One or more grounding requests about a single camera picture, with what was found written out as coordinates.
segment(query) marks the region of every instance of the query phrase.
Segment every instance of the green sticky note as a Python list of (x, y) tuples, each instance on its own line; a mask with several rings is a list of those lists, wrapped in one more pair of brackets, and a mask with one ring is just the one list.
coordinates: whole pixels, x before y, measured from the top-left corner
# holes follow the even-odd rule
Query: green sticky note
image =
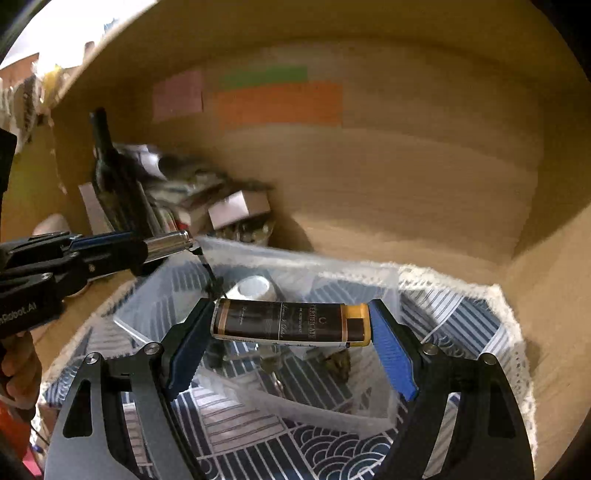
[(308, 81), (308, 68), (279, 66), (265, 70), (240, 70), (222, 78), (222, 90), (258, 87), (270, 83), (302, 83)]

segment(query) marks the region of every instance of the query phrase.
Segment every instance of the hand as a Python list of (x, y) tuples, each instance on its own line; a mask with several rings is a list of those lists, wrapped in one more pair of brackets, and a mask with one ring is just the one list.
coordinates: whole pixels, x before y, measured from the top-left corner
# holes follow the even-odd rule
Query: hand
[(41, 362), (35, 352), (33, 337), (29, 332), (19, 333), (2, 341), (6, 355), (2, 360), (2, 372), (12, 377), (6, 392), (14, 398), (18, 408), (34, 407), (41, 386)]

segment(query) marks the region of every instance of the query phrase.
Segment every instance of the blue gripper pad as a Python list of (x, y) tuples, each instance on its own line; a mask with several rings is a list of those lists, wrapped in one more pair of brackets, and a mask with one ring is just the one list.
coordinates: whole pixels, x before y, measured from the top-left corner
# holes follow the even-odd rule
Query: blue gripper pad
[(372, 342), (392, 387), (406, 401), (414, 400), (418, 393), (421, 369), (421, 344), (411, 329), (399, 324), (382, 300), (368, 303)]
[(188, 389), (201, 358), (211, 340), (214, 302), (201, 299), (183, 323), (173, 325), (161, 342), (164, 353), (161, 373), (167, 380), (164, 396), (173, 401), (179, 393)]

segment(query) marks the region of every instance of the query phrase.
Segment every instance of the small box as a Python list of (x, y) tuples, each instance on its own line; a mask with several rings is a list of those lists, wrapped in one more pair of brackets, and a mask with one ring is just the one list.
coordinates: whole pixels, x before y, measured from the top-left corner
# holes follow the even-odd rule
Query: small box
[(213, 229), (218, 230), (231, 223), (271, 211), (267, 193), (240, 190), (211, 205), (209, 218)]

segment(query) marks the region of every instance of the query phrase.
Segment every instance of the clutter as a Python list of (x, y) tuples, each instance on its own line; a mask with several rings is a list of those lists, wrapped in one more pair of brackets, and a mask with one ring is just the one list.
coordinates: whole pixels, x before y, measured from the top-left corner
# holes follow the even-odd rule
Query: clutter
[(17, 136), (16, 153), (31, 141), (37, 124), (40, 95), (41, 81), (35, 75), (6, 89), (0, 82), (0, 128)]
[(266, 245), (275, 225), (269, 187), (234, 181), (187, 155), (153, 145), (112, 143), (104, 109), (91, 114), (92, 184), (79, 187), (93, 233), (135, 231), (144, 238), (178, 230)]
[(268, 213), (271, 210), (265, 191), (240, 190), (209, 208), (213, 228), (218, 230), (246, 218)]
[(228, 225), (221, 230), (215, 230), (209, 236), (265, 247), (269, 243), (274, 226), (275, 221), (270, 214), (260, 215)]

